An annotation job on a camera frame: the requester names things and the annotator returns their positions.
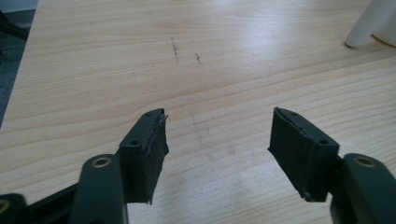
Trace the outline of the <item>white plastic object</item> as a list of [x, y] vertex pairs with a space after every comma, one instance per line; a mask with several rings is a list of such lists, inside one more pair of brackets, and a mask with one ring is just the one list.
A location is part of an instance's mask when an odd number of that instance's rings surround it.
[[370, 36], [396, 47], [396, 0], [371, 0], [346, 37], [346, 45], [364, 45]]

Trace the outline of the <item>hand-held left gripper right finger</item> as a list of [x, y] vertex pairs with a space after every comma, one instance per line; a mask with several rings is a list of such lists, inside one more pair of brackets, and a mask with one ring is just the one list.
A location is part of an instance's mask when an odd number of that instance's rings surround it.
[[337, 142], [302, 115], [275, 107], [268, 150], [303, 199], [326, 201], [325, 182], [337, 161]]

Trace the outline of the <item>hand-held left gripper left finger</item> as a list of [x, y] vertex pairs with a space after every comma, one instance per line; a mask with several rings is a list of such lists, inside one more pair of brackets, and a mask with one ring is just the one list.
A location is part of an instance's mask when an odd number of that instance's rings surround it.
[[120, 142], [120, 166], [127, 203], [152, 204], [163, 161], [169, 153], [165, 123], [163, 108], [146, 112]]

